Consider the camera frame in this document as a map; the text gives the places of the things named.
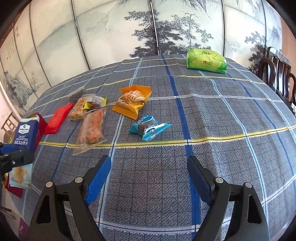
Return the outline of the navy blue cracker pack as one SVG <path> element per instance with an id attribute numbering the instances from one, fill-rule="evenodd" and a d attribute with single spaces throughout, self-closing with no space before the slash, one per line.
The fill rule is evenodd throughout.
<path id="1" fill-rule="evenodd" d="M 35 158 L 35 142 L 38 134 L 40 118 L 35 115 L 31 118 L 22 118 L 19 122 L 13 139 L 14 151 L 29 150 L 30 163 L 13 167 L 9 172 L 9 183 L 12 187 L 30 189 L 32 186 L 32 171 Z"/>

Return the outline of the clear long snack packet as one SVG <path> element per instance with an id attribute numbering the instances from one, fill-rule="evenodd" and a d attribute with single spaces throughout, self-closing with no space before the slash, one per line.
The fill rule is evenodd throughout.
<path id="1" fill-rule="evenodd" d="M 87 152 L 97 145 L 106 142 L 106 138 L 103 135 L 105 115 L 106 108 L 97 109 L 86 115 L 79 130 L 73 149 L 73 156 Z"/>

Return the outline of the red snack packet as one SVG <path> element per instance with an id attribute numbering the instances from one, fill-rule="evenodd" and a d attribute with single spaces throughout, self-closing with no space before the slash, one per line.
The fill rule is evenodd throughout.
<path id="1" fill-rule="evenodd" d="M 49 120 L 45 128 L 44 134 L 51 135 L 57 133 L 64 120 L 67 118 L 70 110 L 73 108 L 73 106 L 74 103 L 69 103 L 65 106 L 58 108 Z"/>

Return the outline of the clear fried twist packet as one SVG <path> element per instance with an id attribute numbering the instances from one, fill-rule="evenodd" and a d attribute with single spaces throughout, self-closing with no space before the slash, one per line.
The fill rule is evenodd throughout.
<path id="1" fill-rule="evenodd" d="M 96 94 L 85 94 L 78 99 L 70 110 L 67 119 L 79 120 L 89 113 L 106 106 L 107 99 Z"/>

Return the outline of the dark sesame snack bar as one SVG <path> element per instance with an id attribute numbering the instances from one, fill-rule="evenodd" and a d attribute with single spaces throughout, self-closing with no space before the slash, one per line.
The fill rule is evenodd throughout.
<path id="1" fill-rule="evenodd" d="M 79 87 L 78 89 L 69 93 L 68 100 L 70 103 L 76 103 L 85 94 L 87 94 L 85 87 Z"/>

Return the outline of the teal blue snack packet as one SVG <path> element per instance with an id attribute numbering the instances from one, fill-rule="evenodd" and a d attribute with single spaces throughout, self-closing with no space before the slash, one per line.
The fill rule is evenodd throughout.
<path id="1" fill-rule="evenodd" d="M 128 130 L 129 133 L 137 134 L 143 141 L 152 141 L 157 135 L 171 127 L 171 123 L 160 123 L 152 115 L 143 115 L 133 123 Z"/>

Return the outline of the orange snack packet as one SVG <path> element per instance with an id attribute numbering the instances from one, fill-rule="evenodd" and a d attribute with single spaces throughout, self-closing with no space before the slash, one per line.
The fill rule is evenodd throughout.
<path id="1" fill-rule="evenodd" d="M 144 107 L 151 96 L 151 87 L 131 85 L 120 88 L 119 91 L 121 92 L 121 96 L 118 98 L 112 110 L 123 116 L 136 120 L 138 112 Z"/>

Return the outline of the small bamboo chair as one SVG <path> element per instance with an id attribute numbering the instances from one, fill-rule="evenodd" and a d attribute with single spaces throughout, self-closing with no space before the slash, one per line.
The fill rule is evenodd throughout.
<path id="1" fill-rule="evenodd" d="M 20 120 L 18 119 L 18 117 L 15 116 L 13 112 L 11 112 L 4 121 L 1 130 L 3 130 L 5 134 L 7 134 L 11 138 L 19 122 Z"/>

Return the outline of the blue grey plaid tablecloth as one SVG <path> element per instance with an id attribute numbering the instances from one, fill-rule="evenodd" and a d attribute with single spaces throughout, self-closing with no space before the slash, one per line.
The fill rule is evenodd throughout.
<path id="1" fill-rule="evenodd" d="M 152 89 L 136 120 L 112 110 L 119 89 L 131 85 Z M 29 113 L 48 120 L 82 86 L 107 98 L 106 142 L 73 156 L 81 120 L 67 120 L 42 137 L 33 186 L 12 197 L 26 223 L 46 182 L 69 183 L 103 155 L 111 157 L 111 171 L 89 208 L 106 240 L 191 240 L 208 210 L 187 171 L 191 155 L 230 184 L 252 184 L 271 239 L 295 216 L 295 117 L 243 66 L 228 59 L 223 75 L 187 69 L 184 55 L 124 60 L 52 87 Z M 172 126 L 143 141 L 128 132 L 143 115 Z"/>

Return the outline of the painted folding screen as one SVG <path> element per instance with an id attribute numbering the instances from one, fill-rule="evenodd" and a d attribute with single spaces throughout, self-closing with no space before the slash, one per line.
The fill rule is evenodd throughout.
<path id="1" fill-rule="evenodd" d="M 1 38 L 1 86 L 24 114 L 62 81 L 128 58 L 208 48 L 257 72 L 282 45 L 267 1 L 31 1 Z"/>

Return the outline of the green tissue pack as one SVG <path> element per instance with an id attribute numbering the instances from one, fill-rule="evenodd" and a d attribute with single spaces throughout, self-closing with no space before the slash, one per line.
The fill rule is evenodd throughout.
<path id="1" fill-rule="evenodd" d="M 187 68 L 226 74 L 227 61 L 216 51 L 194 48 L 187 51 Z"/>

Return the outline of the dark wooden chair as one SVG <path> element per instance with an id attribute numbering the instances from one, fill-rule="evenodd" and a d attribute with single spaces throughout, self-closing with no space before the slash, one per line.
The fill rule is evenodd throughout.
<path id="1" fill-rule="evenodd" d="M 270 46 L 259 61 L 257 76 L 295 113 L 295 75 L 291 73 L 291 69 L 289 59 Z"/>

